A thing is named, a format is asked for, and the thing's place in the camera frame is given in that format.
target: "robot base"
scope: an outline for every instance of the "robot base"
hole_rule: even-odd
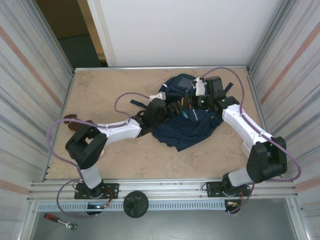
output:
[[[98,187],[90,189],[85,183],[78,183],[75,187],[74,199],[106,199],[106,195],[103,193],[104,189],[112,192],[112,199],[118,198],[118,183],[101,183],[99,184],[99,189]]]

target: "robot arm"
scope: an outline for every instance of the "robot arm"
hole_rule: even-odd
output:
[[[186,95],[181,99],[181,102],[177,101],[166,105],[164,100],[154,98],[146,110],[132,116],[129,122],[100,124],[106,128],[84,125],[79,129],[67,142],[65,148],[81,169],[83,181],[87,187],[94,190],[102,183],[96,162],[105,145],[122,139],[141,137],[151,132],[154,126],[180,114],[183,107],[213,110],[244,140],[241,149],[248,157],[247,165],[223,176],[222,182],[225,192],[230,193],[237,187],[252,182],[260,183],[287,171],[285,153],[262,138],[244,121],[240,114],[239,102],[233,96],[226,96],[221,78],[200,79],[198,77],[193,81],[193,85],[196,88],[196,94]],[[244,111],[242,114],[265,136],[286,148],[286,142],[281,137],[273,138]],[[92,141],[87,143],[86,138],[92,139]]]

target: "backpack strap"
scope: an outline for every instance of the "backpack strap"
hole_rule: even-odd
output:
[[[137,105],[137,106],[139,106],[139,107],[142,107],[142,108],[144,108],[144,109],[147,109],[147,105],[145,105],[145,104],[143,104],[142,102],[139,102],[139,101],[136,101],[136,100],[131,100],[130,101],[130,103],[131,104],[134,104],[134,105]]]
[[[233,85],[234,84],[232,82],[229,82],[229,84],[225,87],[224,92],[227,93]]]

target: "black cable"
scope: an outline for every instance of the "black cable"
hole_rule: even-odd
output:
[[[205,184],[202,185],[202,187],[201,187],[201,190],[202,190],[202,191],[205,191],[205,192],[208,191],[208,189],[204,190],[204,186],[205,186],[206,184],[207,184],[207,183],[205,183]]]
[[[80,184],[81,182],[79,182],[79,181],[75,181],[74,183],[72,183],[72,187],[74,188],[74,189],[77,189],[77,187],[75,187],[74,186],[74,184]]]

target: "mounting plate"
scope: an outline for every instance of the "mounting plate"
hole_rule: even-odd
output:
[[[113,193],[113,199],[118,198],[119,194],[119,183],[103,183],[103,188],[111,190]],[[93,199],[90,197],[90,189],[85,183],[78,183],[75,187],[74,199]],[[100,197],[94,199],[106,199],[104,194],[101,194]]]
[[[208,198],[240,197],[240,191],[242,192],[243,197],[247,197],[251,190],[248,185],[242,185],[233,193],[225,193],[224,186],[221,181],[208,181],[205,185]]]

